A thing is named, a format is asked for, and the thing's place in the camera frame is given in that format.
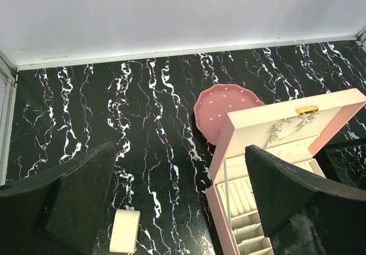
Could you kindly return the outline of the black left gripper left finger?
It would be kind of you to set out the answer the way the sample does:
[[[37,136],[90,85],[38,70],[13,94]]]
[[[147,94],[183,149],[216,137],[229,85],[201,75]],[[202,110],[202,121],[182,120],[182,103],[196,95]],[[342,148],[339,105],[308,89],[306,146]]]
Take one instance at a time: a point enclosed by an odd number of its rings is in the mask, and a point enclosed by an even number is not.
[[[92,254],[113,175],[104,143],[1,186],[1,254]]]

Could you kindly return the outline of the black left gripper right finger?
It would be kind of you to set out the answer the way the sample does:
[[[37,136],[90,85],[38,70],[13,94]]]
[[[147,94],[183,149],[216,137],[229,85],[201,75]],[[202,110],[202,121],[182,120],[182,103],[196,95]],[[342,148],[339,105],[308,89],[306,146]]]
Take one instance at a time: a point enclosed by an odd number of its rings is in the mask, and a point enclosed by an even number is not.
[[[311,173],[256,145],[245,148],[245,162],[275,254],[365,254],[365,190]]]

